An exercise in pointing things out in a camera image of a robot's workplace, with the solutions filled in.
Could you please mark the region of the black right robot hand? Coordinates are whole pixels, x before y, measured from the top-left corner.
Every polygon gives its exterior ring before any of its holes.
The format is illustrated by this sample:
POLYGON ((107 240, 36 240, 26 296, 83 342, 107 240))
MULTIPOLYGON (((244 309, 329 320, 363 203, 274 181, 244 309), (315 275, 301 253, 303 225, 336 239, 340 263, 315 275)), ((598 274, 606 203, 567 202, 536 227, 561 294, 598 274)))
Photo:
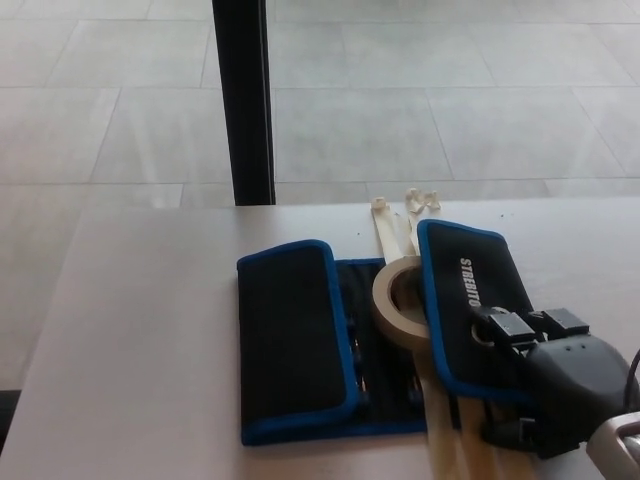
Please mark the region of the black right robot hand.
POLYGON ((488 337, 500 372, 526 404, 516 419, 487 421, 485 442, 548 459, 577 449, 609 419, 638 409, 632 366, 569 310, 518 314, 478 306, 471 321, 488 337))

